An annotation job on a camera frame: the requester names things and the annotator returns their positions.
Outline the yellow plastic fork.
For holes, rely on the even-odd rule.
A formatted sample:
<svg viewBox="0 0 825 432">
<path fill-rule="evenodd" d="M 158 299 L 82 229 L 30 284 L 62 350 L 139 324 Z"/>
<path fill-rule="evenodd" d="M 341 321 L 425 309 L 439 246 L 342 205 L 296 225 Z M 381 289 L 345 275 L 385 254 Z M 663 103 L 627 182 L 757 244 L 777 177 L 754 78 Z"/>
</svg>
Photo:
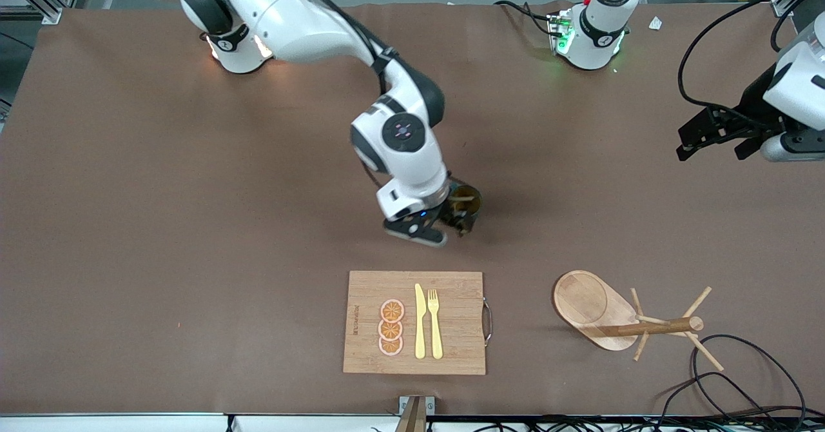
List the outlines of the yellow plastic fork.
<svg viewBox="0 0 825 432">
<path fill-rule="evenodd" d="M 431 355 L 440 360 L 444 356 L 444 348 L 438 318 L 441 305 L 436 289 L 429 289 L 427 292 L 427 309 L 431 317 Z"/>
</svg>

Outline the dark green ribbed cup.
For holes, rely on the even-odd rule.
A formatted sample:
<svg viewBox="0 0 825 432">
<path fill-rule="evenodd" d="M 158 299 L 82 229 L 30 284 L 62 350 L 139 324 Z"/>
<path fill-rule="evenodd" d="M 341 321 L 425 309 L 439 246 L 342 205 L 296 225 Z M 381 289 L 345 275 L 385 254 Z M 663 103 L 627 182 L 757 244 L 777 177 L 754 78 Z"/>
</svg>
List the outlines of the dark green ribbed cup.
<svg viewBox="0 0 825 432">
<path fill-rule="evenodd" d="M 456 183 L 448 196 L 447 224 L 459 236 L 469 234 L 477 221 L 483 206 L 483 199 L 478 189 L 471 185 Z"/>
</svg>

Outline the wooden mug rack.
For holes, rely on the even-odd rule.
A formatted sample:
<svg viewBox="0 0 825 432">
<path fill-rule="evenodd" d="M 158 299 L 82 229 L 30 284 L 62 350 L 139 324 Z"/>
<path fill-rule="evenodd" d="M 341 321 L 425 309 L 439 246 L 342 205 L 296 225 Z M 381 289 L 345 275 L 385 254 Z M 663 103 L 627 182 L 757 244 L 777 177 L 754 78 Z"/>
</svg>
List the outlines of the wooden mug rack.
<svg viewBox="0 0 825 432">
<path fill-rule="evenodd" d="M 634 349 L 632 359 L 637 362 L 652 337 L 675 336 L 688 340 L 716 371 L 724 371 L 719 359 L 699 340 L 705 324 L 697 311 L 712 291 L 705 287 L 680 317 L 663 319 L 645 313 L 635 288 L 626 299 L 596 274 L 574 270 L 554 283 L 551 301 L 561 319 L 599 349 Z"/>
</svg>

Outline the yellow plastic knife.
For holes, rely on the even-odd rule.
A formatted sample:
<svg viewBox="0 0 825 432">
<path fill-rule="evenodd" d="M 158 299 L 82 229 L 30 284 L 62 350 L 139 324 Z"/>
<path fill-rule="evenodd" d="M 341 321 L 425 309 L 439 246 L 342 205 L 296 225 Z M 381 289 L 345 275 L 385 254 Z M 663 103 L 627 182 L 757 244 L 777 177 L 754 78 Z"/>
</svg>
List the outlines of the yellow plastic knife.
<svg viewBox="0 0 825 432">
<path fill-rule="evenodd" d="M 415 336 L 415 357 L 416 359 L 425 358 L 425 334 L 423 328 L 423 320 L 427 314 L 427 301 L 423 293 L 423 289 L 419 283 L 414 285 L 416 297 L 416 336 Z"/>
</svg>

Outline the metal bracket with brown bar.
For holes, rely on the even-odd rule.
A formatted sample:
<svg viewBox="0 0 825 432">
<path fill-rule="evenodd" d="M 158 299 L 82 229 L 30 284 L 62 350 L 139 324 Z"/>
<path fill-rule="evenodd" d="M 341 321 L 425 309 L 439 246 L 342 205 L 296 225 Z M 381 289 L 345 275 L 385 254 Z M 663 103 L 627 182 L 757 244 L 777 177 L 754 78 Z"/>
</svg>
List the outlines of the metal bracket with brown bar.
<svg viewBox="0 0 825 432">
<path fill-rule="evenodd" d="M 401 396 L 398 409 L 400 419 L 394 432 L 432 432 L 430 417 L 436 413 L 436 397 Z"/>
</svg>

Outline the wooden cutting board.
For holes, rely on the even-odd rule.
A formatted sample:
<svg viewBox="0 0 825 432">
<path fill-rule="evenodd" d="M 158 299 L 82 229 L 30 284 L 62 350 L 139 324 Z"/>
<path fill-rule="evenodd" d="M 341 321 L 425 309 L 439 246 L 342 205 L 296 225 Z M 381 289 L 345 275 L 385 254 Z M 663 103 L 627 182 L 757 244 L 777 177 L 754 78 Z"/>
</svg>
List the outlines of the wooden cutting board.
<svg viewBox="0 0 825 432">
<path fill-rule="evenodd" d="M 436 289 L 441 309 L 443 358 L 431 355 L 431 317 L 423 320 L 425 358 L 415 357 L 415 283 L 425 300 Z M 405 306 L 403 336 L 380 340 L 380 306 L 388 299 Z M 383 375 L 483 375 L 486 373 L 486 303 L 480 271 L 351 271 L 347 292 L 347 328 L 343 349 L 345 373 Z"/>
</svg>

